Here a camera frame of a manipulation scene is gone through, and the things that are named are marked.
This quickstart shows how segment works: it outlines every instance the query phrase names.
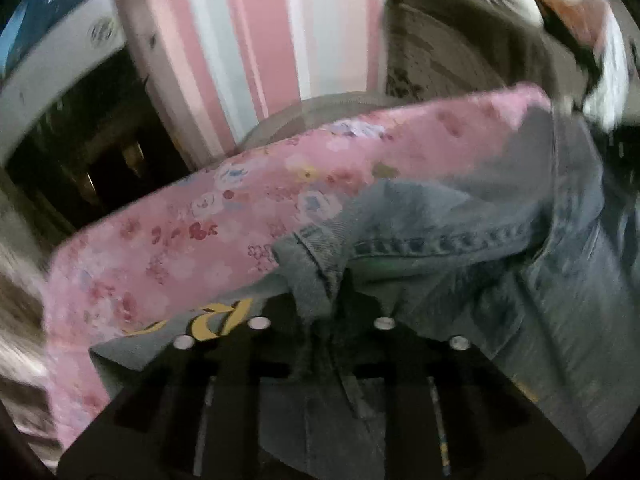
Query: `pink floral fabric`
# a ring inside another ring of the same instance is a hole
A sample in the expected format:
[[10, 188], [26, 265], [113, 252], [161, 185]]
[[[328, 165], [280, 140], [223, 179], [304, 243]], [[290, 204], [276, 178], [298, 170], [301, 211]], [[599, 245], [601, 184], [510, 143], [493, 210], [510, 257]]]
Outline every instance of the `pink floral fabric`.
[[88, 348], [210, 303], [276, 267], [271, 244], [377, 178], [425, 180], [498, 155], [532, 86], [338, 121], [202, 170], [63, 244], [45, 293], [58, 437], [67, 447], [108, 403]]

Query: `patterned fabric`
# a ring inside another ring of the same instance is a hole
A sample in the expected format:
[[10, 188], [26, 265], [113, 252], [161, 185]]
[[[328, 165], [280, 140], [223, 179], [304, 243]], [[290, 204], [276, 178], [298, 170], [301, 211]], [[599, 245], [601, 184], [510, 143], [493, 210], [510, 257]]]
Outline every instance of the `patterned fabric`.
[[543, 31], [482, 0], [387, 0], [385, 25], [389, 95], [428, 101], [527, 81], [557, 99], [569, 82]]
[[226, 160], [61, 246], [46, 290], [49, 395], [63, 445], [108, 402], [88, 356], [121, 336], [255, 282], [271, 244], [334, 217], [377, 178], [466, 173], [497, 155], [536, 87], [373, 112]]

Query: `denim fabric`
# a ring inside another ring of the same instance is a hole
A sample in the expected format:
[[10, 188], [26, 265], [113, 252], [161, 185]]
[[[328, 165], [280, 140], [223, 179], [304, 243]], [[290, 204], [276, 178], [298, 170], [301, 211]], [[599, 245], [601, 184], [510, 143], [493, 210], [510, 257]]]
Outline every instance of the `denim fabric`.
[[[319, 381], [261, 385], [260, 445], [322, 480], [383, 478], [382, 386], [348, 376], [340, 353], [374, 309], [424, 337], [465, 335], [591, 470], [640, 405], [639, 225], [585, 124], [539, 109], [465, 175], [380, 180], [334, 220], [278, 241], [277, 271], [225, 297], [254, 298], [256, 315], [290, 290], [320, 342]], [[189, 316], [93, 347], [105, 383], [131, 380], [113, 364], [142, 369]]]
[[592, 469], [640, 405], [638, 208], [584, 122], [531, 110], [504, 152], [439, 182], [382, 180], [274, 246], [309, 322], [344, 273], [419, 335], [467, 336]]

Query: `pink and white striped wall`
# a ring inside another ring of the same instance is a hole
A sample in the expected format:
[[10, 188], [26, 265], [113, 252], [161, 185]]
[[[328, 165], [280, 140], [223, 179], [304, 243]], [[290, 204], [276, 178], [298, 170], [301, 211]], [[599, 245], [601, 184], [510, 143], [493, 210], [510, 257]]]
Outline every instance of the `pink and white striped wall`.
[[201, 167], [300, 99], [379, 89], [382, 2], [118, 0], [118, 8], [137, 17], [127, 31], [134, 60]]

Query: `white dot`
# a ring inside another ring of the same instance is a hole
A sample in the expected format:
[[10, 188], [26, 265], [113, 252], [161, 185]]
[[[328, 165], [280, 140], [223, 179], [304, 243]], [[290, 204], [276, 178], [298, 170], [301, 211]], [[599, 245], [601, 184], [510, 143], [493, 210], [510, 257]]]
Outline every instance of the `white dot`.
[[449, 346], [454, 350], [463, 351], [469, 350], [471, 348], [471, 343], [466, 337], [457, 335], [449, 339]]
[[196, 340], [190, 335], [179, 335], [174, 339], [174, 348], [178, 350], [188, 350], [196, 343]]
[[249, 320], [249, 328], [254, 330], [265, 330], [271, 326], [271, 320], [268, 317], [257, 316]]
[[379, 317], [373, 322], [373, 326], [378, 330], [391, 330], [396, 326], [396, 322], [390, 317]]

